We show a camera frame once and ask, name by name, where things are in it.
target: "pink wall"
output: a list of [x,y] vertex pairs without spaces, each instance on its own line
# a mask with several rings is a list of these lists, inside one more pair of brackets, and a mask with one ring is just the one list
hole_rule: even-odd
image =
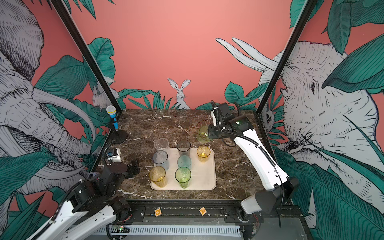
[[[215,99],[224,102],[232,81],[254,89],[261,73],[244,67],[215,41],[236,37],[273,58],[284,49],[291,34],[289,1],[93,1],[96,19],[83,6],[70,1],[72,17],[87,44],[109,38],[115,50],[117,91],[124,88],[160,90],[173,97],[167,78],[179,86],[185,79],[185,101],[190,108]],[[137,108],[125,100],[127,108]]]

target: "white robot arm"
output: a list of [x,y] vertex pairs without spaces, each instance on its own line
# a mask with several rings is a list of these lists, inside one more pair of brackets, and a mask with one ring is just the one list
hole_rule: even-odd
[[241,202],[247,214],[258,211],[270,213],[291,198],[299,185],[297,178],[289,177],[265,150],[247,117],[233,115],[227,103],[216,105],[211,101],[213,124],[208,126],[207,140],[230,137],[244,151],[256,169],[265,188]]

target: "blue microphone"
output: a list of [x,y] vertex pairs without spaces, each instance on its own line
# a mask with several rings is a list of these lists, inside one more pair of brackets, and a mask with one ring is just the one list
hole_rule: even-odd
[[112,105],[108,106],[107,107],[107,113],[112,118],[113,126],[115,127],[115,129],[116,130],[119,129],[118,120],[116,118],[116,108],[114,106],[112,106]]

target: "rabbit illustration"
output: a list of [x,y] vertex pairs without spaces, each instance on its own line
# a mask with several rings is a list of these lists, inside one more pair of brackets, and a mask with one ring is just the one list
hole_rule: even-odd
[[180,105],[179,109],[190,109],[190,107],[185,103],[184,101],[184,98],[185,98],[185,95],[183,93],[183,89],[188,86],[188,84],[191,83],[191,80],[187,79],[183,82],[183,84],[181,84],[181,88],[179,88],[179,86],[177,85],[177,83],[175,81],[173,81],[172,79],[168,78],[168,81],[170,83],[170,85],[177,90],[177,94],[176,94],[176,98],[177,98],[177,102],[176,102],[176,106],[177,105]]

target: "marble tabletop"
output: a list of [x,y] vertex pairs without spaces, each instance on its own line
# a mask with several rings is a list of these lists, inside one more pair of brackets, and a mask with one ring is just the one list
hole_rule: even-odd
[[[259,133],[252,111],[242,111]],[[199,128],[210,124],[210,113],[204,110],[124,110],[119,127],[127,131],[128,139],[119,148],[124,163],[139,160],[140,173],[126,179],[118,195],[128,199],[237,199],[242,200],[263,190],[256,170],[238,147],[228,147],[216,139],[204,145],[215,152],[216,188],[213,190],[154,190],[150,186],[149,171],[153,167],[154,141],[167,138],[169,147],[176,147],[181,139],[187,139],[192,147],[203,145],[197,140]]]

